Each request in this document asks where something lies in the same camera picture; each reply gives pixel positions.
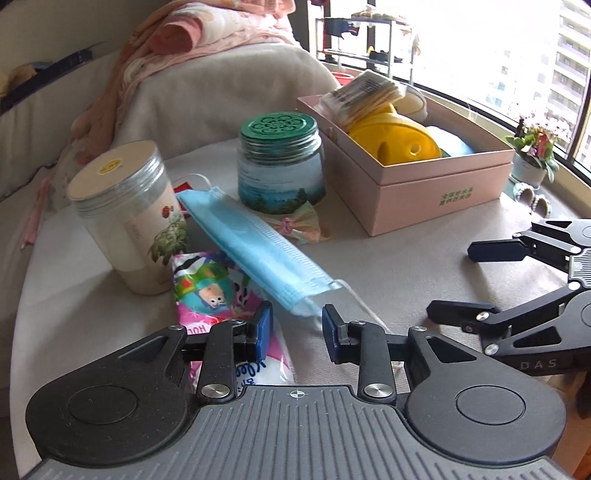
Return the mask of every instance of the plastic jar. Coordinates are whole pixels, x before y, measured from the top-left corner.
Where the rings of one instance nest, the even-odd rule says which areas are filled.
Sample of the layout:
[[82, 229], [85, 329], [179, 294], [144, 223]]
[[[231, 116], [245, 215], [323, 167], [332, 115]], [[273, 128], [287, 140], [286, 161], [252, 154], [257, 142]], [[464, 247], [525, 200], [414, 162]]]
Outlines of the plastic jar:
[[250, 209], [283, 215], [326, 194], [314, 118], [296, 112], [262, 115], [242, 125], [240, 140], [238, 193]]
[[131, 291], [152, 295], [171, 287], [170, 258], [185, 250], [186, 224], [154, 142], [97, 157], [67, 195]]

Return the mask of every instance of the pink string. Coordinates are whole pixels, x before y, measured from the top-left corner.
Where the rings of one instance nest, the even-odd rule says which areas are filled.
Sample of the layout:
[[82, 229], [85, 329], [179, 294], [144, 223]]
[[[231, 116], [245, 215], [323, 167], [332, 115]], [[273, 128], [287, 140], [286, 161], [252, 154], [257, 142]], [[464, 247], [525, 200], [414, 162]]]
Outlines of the pink string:
[[285, 217], [281, 221], [281, 231], [280, 234], [282, 235], [290, 235], [294, 231], [294, 221], [289, 218]]

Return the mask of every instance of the high-rise building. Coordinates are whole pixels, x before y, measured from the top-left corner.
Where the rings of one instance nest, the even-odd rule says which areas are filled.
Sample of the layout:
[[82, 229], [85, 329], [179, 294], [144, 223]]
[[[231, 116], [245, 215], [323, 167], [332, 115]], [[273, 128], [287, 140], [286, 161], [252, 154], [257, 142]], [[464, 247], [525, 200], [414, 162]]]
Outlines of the high-rise building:
[[[562, 0], [559, 14], [560, 28], [547, 107], [552, 116], [567, 121], [573, 128], [591, 66], [591, 9], [582, 0]], [[588, 147], [591, 140], [584, 142]]]

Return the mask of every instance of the blue gripper pad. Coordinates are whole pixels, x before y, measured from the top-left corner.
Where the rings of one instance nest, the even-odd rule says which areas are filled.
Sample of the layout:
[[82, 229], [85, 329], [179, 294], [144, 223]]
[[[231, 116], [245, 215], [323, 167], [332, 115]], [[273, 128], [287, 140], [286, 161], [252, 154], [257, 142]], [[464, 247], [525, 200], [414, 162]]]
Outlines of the blue gripper pad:
[[264, 309], [261, 316], [256, 319], [256, 361], [261, 362], [267, 356], [271, 334], [273, 333], [272, 308]]

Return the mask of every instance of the cartoon character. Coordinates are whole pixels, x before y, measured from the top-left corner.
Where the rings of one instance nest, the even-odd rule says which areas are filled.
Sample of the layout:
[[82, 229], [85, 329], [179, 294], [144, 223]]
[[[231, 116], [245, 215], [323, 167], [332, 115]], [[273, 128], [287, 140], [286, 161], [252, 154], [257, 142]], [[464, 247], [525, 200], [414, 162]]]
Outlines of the cartoon character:
[[234, 301], [234, 283], [228, 269], [210, 258], [202, 261], [197, 271], [191, 268], [195, 262], [189, 261], [181, 266], [185, 271], [176, 270], [181, 273], [176, 285], [177, 301], [196, 313], [228, 317]]
[[197, 292], [199, 298], [207, 303], [212, 308], [217, 308], [220, 305], [226, 304], [226, 296], [224, 295], [221, 287], [217, 283], [202, 288]]

